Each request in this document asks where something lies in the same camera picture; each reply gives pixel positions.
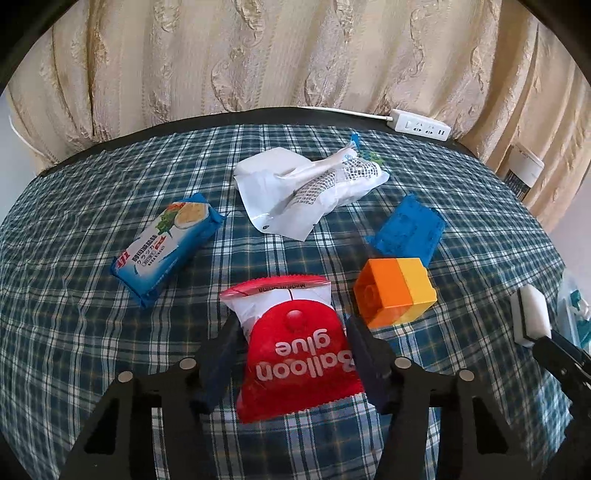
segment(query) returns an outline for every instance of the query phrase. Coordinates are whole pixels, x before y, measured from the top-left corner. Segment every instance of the bolt head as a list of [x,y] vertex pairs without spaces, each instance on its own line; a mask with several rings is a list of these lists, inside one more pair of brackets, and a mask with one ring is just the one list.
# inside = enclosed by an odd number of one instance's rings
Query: bolt head
[[133,373],[130,372],[129,370],[126,370],[125,372],[121,372],[119,375],[117,375],[117,380],[119,380],[121,383],[126,383],[129,380],[131,380],[134,377]]
[[183,358],[178,365],[183,370],[191,370],[197,365],[197,361],[194,358]]
[[402,368],[404,370],[406,370],[407,368],[410,368],[412,364],[413,363],[405,356],[399,356],[394,361],[394,365],[396,365],[398,368]]
[[464,382],[471,382],[474,380],[474,374],[470,370],[460,370],[460,378]]

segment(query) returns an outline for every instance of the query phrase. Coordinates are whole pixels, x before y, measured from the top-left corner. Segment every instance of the power strip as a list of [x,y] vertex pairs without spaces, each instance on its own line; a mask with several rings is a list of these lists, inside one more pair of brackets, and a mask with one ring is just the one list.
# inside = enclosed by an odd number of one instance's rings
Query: power strip
[[405,112],[404,110],[391,110],[390,116],[392,120],[388,122],[388,126],[397,132],[405,134],[420,135],[421,137],[445,141],[452,131],[448,125],[439,120]]

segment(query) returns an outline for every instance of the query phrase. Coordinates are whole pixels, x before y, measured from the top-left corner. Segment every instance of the plaid tablecloth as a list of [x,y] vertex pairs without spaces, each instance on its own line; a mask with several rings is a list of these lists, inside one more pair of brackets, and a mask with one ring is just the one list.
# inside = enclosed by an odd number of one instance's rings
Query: plaid tablecloth
[[[550,304],[563,263],[538,222],[478,160],[436,145],[364,131],[391,178],[326,215],[306,242],[259,233],[232,187],[236,163],[272,147],[312,160],[349,129],[246,125],[153,138],[94,155],[32,182],[0,232],[0,429],[35,480],[56,478],[85,419],[122,370],[158,372],[215,337],[229,315],[219,293],[266,275],[322,274],[340,317],[368,257],[363,239],[414,192],[447,228],[429,272],[439,301],[379,336],[427,370],[470,368],[490,385],[532,462],[563,438],[567,400],[531,351],[512,341],[509,295],[532,283]],[[114,256],[169,202],[201,192],[228,218],[141,310],[109,275]],[[363,394],[243,425],[230,392],[204,418],[220,479],[370,478],[389,418]],[[438,414],[430,413],[426,478],[434,477]]]

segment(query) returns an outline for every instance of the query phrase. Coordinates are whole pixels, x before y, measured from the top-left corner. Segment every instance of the white plastic bag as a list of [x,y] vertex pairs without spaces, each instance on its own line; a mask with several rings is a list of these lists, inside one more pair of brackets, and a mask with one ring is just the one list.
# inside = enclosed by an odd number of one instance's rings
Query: white plastic bag
[[[242,160],[234,179],[252,224],[263,233],[304,241],[323,215],[386,182],[389,174],[359,158],[352,146],[315,162],[283,148]],[[284,173],[284,164],[295,168]]]

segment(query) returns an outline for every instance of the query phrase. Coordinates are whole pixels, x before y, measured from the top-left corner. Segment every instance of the beige curtain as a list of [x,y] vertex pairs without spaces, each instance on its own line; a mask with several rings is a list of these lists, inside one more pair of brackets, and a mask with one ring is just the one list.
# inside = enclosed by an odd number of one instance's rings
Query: beige curtain
[[39,170],[191,116],[403,108],[451,125],[499,174],[515,140],[539,155],[525,203],[548,230],[591,159],[590,87],[517,0],[80,0],[9,96]]

